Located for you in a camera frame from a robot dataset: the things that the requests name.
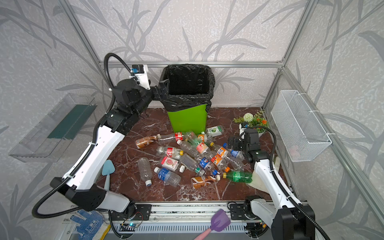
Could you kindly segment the green bottle orange cap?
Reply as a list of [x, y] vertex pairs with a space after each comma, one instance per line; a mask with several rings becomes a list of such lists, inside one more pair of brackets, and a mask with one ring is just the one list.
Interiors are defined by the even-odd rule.
[[224, 179], [228, 179], [235, 183], [250, 184], [253, 181], [252, 177], [253, 177], [253, 174], [250, 172], [231, 171], [228, 173], [223, 173]]

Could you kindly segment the brown tea bottle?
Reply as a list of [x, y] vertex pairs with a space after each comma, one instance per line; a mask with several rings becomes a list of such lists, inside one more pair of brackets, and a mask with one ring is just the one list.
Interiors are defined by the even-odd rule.
[[147, 136], [147, 137], [143, 137], [141, 139], [135, 140], [135, 144], [136, 144], [138, 149], [142, 149], [145, 146], [148, 146], [151, 143], [156, 142], [160, 138], [161, 138], [160, 134], [157, 134], [155, 136]]

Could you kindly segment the green sprite bottle yellow cap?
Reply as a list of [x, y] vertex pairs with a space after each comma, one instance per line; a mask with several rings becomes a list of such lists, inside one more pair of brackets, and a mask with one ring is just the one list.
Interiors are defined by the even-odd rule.
[[186, 138], [200, 154], [208, 152], [209, 147], [194, 132], [186, 132]]

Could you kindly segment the red label clear bottle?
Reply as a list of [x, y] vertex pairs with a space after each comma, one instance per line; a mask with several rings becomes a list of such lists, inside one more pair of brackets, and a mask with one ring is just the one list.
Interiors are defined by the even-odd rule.
[[175, 160], [179, 160], [184, 154], [184, 151], [174, 148], [174, 147], [163, 147], [159, 146], [157, 148], [156, 156], [159, 157], [168, 157]]

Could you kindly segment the blue label water bottle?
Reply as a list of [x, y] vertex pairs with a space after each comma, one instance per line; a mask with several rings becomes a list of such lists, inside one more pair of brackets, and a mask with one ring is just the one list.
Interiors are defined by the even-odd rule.
[[180, 185], [181, 177], [174, 172], [166, 168], [155, 167], [154, 172], [158, 175], [158, 178], [163, 181], [165, 184], [171, 185], [173, 187], [178, 187]]

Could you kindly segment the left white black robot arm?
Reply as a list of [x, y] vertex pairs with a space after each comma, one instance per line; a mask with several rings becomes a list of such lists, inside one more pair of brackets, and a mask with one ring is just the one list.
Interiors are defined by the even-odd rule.
[[[129, 79], [122, 80], [117, 85], [113, 84], [109, 73], [111, 57], [117, 59], [131, 74]], [[33, 207], [32, 216], [37, 219], [54, 218], [77, 210], [90, 212], [99, 209], [121, 213], [126, 218], [135, 215], [135, 201], [97, 186], [96, 180], [112, 151], [154, 99], [156, 89], [150, 86], [151, 82], [143, 65], [133, 65], [130, 68], [117, 54], [105, 55], [104, 70], [113, 94], [110, 106], [96, 123], [92, 141], [82, 156], [62, 178], [51, 181], [52, 190]], [[39, 213], [39, 207], [56, 192], [64, 195], [76, 207], [53, 214]]]

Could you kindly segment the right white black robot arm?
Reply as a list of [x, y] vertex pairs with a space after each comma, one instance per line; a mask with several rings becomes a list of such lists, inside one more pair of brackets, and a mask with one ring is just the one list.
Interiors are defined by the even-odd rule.
[[275, 240], [328, 240], [330, 237], [316, 222], [314, 210], [302, 204], [276, 170], [275, 150], [270, 155], [261, 153], [258, 129], [240, 125], [239, 137], [228, 139], [231, 149], [241, 151], [245, 160], [254, 164], [253, 173], [260, 177], [274, 203], [270, 206], [261, 199], [251, 200], [252, 215], [267, 224]]

